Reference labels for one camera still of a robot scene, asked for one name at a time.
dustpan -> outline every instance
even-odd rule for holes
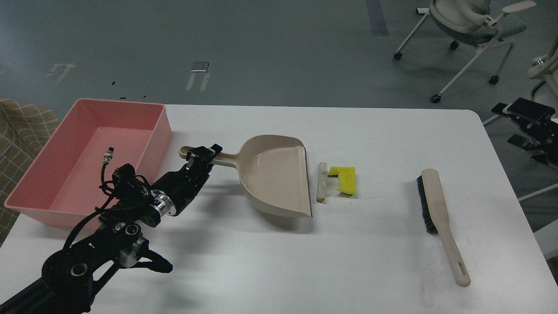
[[[181,147],[180,156],[186,158],[191,148]],[[299,139],[255,136],[237,154],[220,153],[213,164],[236,168],[255,208],[277,216],[312,217],[306,149]]]

brush bristles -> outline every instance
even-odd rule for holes
[[[438,229],[436,229],[436,226],[432,222],[432,218],[430,218],[430,211],[428,210],[428,202],[426,202],[426,192],[424,191],[422,176],[417,178],[417,185],[420,202],[422,204],[422,218],[424,219],[424,224],[426,225],[426,232],[431,235],[435,235],[438,233]]]

yellow sponge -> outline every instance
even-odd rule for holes
[[[328,175],[336,175],[339,177],[341,185],[337,191],[345,194],[355,195],[357,193],[357,170],[355,167],[337,167],[333,166],[329,169]]]

hand brush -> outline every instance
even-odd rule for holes
[[[455,283],[458,286],[467,287],[471,284],[471,278],[450,231],[448,207],[444,199],[440,176],[434,169],[425,169],[422,171],[422,175],[417,178],[417,183],[426,232],[440,235]]]

checkered fabric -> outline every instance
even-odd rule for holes
[[[58,126],[48,108],[0,98],[0,247],[19,213],[4,201]]]

